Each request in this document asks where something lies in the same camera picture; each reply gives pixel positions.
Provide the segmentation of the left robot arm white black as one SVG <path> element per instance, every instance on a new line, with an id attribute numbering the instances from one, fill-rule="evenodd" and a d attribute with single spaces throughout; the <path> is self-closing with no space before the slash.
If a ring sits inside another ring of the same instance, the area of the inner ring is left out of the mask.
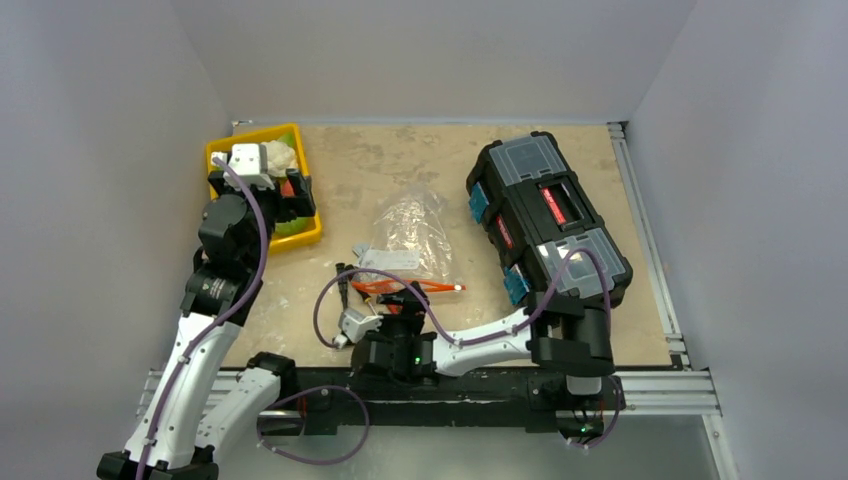
<path id="1" fill-rule="evenodd" d="M 290 169 L 282 179 L 214 171 L 208 182 L 216 196 L 203 210 L 163 376 L 125 446 L 101 457 L 99 479 L 215 479 L 227 441 L 260 408 L 284 409 L 297 399 L 293 360 L 260 353 L 247 368 L 246 384 L 206 408 L 262 288 L 275 227 L 316 213 L 312 180 Z"/>

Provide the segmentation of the clear zip top bag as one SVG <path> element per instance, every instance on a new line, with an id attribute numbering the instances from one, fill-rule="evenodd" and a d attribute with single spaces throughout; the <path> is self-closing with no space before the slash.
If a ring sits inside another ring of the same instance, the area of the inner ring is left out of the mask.
<path id="1" fill-rule="evenodd" d="M 422 184 L 377 203 L 370 239 L 356 244 L 355 265 L 419 282 L 428 294 L 467 290 L 443 226 L 446 200 Z"/>

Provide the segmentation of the red peach toy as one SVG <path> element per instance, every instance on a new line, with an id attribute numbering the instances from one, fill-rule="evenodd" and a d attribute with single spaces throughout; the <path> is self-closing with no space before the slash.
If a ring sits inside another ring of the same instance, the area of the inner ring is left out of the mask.
<path id="1" fill-rule="evenodd" d="M 286 180 L 281 184 L 280 193 L 285 198 L 290 198 L 295 196 L 294 187 L 289 180 Z"/>

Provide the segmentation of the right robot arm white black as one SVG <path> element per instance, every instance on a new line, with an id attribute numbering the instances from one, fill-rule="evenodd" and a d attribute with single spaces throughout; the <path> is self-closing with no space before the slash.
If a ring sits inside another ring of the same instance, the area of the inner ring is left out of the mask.
<path id="1" fill-rule="evenodd" d="M 426 333 L 426 310 L 416 298 L 396 299 L 396 314 L 346 323 L 353 344 L 351 368 L 363 376 L 402 384 L 437 377 L 458 378 L 475 369 L 512 360 L 564 375 L 561 392 L 576 407 L 596 399 L 603 378 L 615 371 L 609 313 L 599 302 L 541 293 L 513 313 L 460 331 Z"/>

